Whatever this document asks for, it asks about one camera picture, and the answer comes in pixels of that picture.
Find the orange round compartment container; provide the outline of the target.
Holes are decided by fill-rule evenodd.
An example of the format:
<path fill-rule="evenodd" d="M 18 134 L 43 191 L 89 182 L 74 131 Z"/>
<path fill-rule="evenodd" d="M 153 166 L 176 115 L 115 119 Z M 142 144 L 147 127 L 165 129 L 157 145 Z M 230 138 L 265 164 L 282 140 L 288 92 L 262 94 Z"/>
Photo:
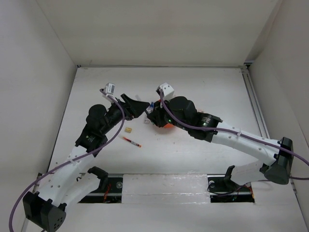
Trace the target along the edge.
<path fill-rule="evenodd" d="M 173 115 L 180 121 L 182 124 L 178 123 L 170 114 L 163 110 L 163 115 L 161 116 L 161 123 L 164 124 L 163 128 L 172 128 L 178 127 L 181 129 L 186 130 L 187 126 L 183 124 L 194 126 L 194 127 L 201 127 L 202 125 L 202 117 L 206 115 L 203 111 L 197 111 L 196 114 L 192 118 L 186 118 L 182 114 L 176 114 L 175 112 Z"/>

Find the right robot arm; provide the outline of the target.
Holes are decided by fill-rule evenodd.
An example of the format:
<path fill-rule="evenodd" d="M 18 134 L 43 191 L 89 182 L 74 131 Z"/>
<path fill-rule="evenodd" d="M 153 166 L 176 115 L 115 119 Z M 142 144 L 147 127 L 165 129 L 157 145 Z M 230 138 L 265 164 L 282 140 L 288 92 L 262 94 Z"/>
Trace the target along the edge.
<path fill-rule="evenodd" d="M 228 167 L 223 178 L 228 190 L 263 178 L 280 185 L 289 183 L 293 163 L 293 157 L 288 153 L 293 148 L 291 139 L 283 137 L 277 141 L 242 132 L 217 116 L 199 112 L 194 103 L 183 96 L 164 103 L 155 102 L 147 117 L 159 128 L 171 124 L 195 139 L 225 145 L 256 158 L 253 163 Z"/>

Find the clear blue-cap spray bottle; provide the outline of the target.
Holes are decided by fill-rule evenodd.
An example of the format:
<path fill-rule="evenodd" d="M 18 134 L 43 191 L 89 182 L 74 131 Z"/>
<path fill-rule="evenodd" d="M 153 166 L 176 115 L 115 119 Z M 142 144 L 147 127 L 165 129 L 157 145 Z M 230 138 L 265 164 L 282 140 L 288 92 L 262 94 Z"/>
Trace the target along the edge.
<path fill-rule="evenodd" d="M 147 110 L 149 111 L 149 113 L 151 113 L 154 110 L 154 102 L 153 101 L 150 103 L 150 106 L 147 108 Z M 147 115 L 145 116 L 144 123 L 145 124 L 151 123 L 151 121 L 150 121 L 150 119 L 148 118 Z"/>

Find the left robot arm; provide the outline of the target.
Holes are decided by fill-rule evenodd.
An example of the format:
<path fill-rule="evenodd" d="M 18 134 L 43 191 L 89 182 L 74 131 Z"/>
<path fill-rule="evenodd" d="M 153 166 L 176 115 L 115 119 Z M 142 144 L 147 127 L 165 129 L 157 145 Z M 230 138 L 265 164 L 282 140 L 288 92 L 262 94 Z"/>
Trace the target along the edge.
<path fill-rule="evenodd" d="M 109 108 L 93 105 L 86 117 L 86 125 L 66 161 L 50 171 L 51 177 L 35 193 L 23 197 L 26 218 L 46 232 L 56 232 L 63 224 L 69 209 L 93 191 L 104 191 L 108 173 L 90 167 L 99 152 L 111 140 L 106 134 L 118 123 L 133 120 L 150 106 L 122 94 L 122 100 L 107 98 Z"/>

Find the aluminium frame rail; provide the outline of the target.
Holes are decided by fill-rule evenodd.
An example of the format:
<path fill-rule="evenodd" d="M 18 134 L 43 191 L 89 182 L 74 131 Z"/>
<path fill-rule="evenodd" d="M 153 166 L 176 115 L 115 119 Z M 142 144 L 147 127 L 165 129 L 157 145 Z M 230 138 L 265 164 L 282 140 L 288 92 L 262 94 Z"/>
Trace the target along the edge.
<path fill-rule="evenodd" d="M 246 86 L 246 89 L 249 95 L 249 99 L 250 99 L 250 102 L 253 108 L 253 113 L 254 113 L 256 122 L 258 124 L 260 134 L 263 137 L 266 137 L 269 139 L 270 138 L 269 132 L 268 132 L 268 129 L 267 129 L 264 117 L 263 117 L 263 113 L 262 113 L 256 92 L 253 86 L 251 76 L 250 76 L 250 72 L 249 72 L 250 65 L 251 63 L 244 63 L 239 68 L 242 73 L 242 77 L 243 77 L 243 80 L 244 80 L 244 83 L 245 83 L 245 86 Z"/>

